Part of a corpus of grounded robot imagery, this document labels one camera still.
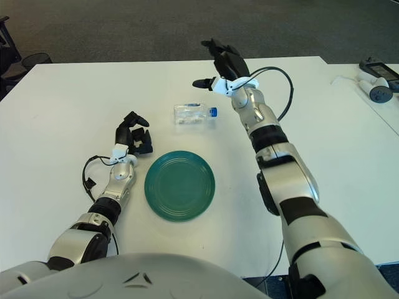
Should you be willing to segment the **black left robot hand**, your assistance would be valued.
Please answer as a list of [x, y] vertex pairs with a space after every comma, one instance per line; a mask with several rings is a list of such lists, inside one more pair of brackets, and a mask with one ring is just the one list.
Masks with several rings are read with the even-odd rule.
[[150, 154], [153, 152], [150, 126], [140, 115], [130, 112], [115, 131], [115, 144], [128, 146], [127, 153], [133, 155]]

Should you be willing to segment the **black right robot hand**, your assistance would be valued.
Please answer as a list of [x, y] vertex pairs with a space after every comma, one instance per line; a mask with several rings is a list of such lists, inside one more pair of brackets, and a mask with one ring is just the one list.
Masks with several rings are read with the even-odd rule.
[[223, 45], [216, 39], [202, 40], [201, 45], [214, 58], [213, 63], [219, 76], [195, 80], [192, 86], [230, 97], [252, 81], [244, 59], [233, 46]]

